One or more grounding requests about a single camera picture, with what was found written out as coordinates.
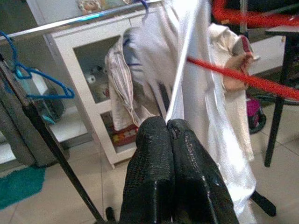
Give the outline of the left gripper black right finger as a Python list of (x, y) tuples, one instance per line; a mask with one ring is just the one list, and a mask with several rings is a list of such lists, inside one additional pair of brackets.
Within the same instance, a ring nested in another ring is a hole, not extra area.
[(183, 119), (167, 123), (175, 170), (173, 215), (180, 224), (237, 224), (222, 175)]

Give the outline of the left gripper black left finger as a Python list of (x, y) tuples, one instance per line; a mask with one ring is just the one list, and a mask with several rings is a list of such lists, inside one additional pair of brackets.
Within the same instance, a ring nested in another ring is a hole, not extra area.
[(126, 173), (122, 224), (162, 224), (171, 220), (174, 164), (165, 121), (150, 117), (136, 136), (136, 150)]

